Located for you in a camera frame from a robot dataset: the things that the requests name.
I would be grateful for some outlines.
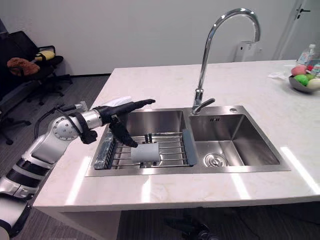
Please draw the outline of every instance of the white countertop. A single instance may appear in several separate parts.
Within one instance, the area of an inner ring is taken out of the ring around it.
[[[70,144],[35,200],[61,212],[222,207],[320,200],[320,93],[306,95],[271,79],[292,60],[209,64],[203,100],[243,105],[291,171],[84,177],[98,141]],[[191,107],[200,65],[117,68],[93,106],[132,96],[146,108]]]

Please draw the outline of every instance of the drain strainer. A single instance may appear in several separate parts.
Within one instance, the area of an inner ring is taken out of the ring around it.
[[[212,168],[212,167],[226,167],[228,164],[226,159],[220,154],[209,153],[204,158],[204,165],[207,168]]]

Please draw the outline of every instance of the stuffed toy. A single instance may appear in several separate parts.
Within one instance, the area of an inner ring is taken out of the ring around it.
[[[48,61],[50,59],[53,59],[55,57],[55,53],[53,51],[40,51],[35,55],[35,60],[37,61]]]
[[[11,58],[6,63],[6,65],[7,65],[8,68],[21,67],[22,70],[23,70],[23,74],[25,76],[36,74],[40,70],[40,67],[37,64],[35,64],[33,62],[30,62],[30,61],[28,61],[26,59],[20,58],[20,57]],[[10,69],[10,71],[11,71],[12,74],[21,77],[20,69],[13,68],[13,69]]]

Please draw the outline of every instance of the chrome faucet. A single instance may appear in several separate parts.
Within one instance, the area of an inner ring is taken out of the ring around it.
[[[211,41],[212,41],[212,38],[214,37],[217,29],[220,27],[220,25],[224,21],[226,21],[229,18],[232,18],[235,15],[241,15],[241,16],[249,18],[253,22],[253,26],[254,26],[254,42],[259,42],[259,40],[260,40],[260,35],[261,35],[260,24],[259,24],[259,21],[258,21],[256,14],[252,10],[247,9],[247,8],[236,8],[231,11],[228,11],[227,13],[225,13],[224,15],[219,17],[219,19],[213,24],[213,26],[209,32],[209,35],[206,39],[198,88],[195,90],[194,103],[193,103],[193,107],[192,107],[192,114],[194,114],[194,115],[199,114],[199,112],[202,108],[204,108],[205,106],[207,106],[215,101],[214,98],[211,98],[211,99],[205,101],[204,103],[202,103],[202,98],[203,98],[203,94],[204,94],[204,90],[203,90],[202,86],[205,81],[205,74],[206,74],[207,65],[208,65],[208,56],[209,56],[209,52],[210,52]]]

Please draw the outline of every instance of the robotic arm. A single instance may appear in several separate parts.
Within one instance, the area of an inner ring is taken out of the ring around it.
[[[47,133],[39,136],[6,176],[0,178],[0,239],[9,239],[8,236],[14,237],[21,231],[31,210],[27,200],[34,197],[40,182],[74,139],[80,136],[84,144],[90,144],[98,136],[92,129],[109,124],[116,139],[136,148],[138,144],[118,117],[154,102],[153,99],[132,102],[131,97],[121,97],[82,113],[64,113],[76,109],[75,105],[59,110],[63,116],[52,121]]]

